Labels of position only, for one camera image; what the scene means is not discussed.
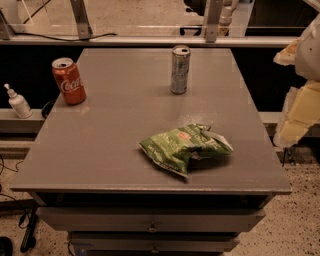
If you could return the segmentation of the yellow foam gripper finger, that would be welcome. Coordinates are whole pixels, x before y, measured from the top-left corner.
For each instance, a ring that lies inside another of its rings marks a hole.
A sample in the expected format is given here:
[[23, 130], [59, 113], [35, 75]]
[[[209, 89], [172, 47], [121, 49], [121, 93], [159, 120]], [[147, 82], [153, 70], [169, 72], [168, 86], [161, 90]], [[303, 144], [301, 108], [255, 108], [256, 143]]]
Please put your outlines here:
[[289, 148], [299, 142], [320, 120], [320, 82], [308, 80], [301, 88], [291, 87], [285, 97], [273, 142]]
[[289, 45], [275, 55], [273, 61], [282, 66], [294, 65], [298, 43], [299, 39], [293, 40]]

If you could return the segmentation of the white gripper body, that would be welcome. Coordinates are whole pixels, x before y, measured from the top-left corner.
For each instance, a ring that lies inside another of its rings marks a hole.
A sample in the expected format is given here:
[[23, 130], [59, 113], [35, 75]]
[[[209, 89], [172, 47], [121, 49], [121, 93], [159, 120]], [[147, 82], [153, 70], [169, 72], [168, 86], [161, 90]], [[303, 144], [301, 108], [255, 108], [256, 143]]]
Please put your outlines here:
[[300, 36], [295, 71], [305, 79], [320, 81], [320, 14]]

